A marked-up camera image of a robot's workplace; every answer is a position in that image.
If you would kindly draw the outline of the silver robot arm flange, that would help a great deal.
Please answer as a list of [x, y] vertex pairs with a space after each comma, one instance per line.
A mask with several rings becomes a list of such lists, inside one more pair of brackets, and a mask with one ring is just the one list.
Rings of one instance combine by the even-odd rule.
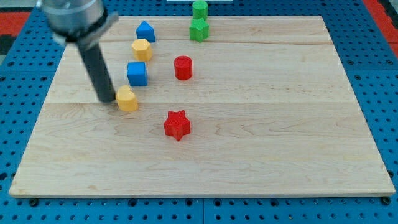
[[46, 16], [53, 39], [60, 45], [74, 43], [90, 49], [119, 20], [102, 0], [38, 0], [36, 7]]

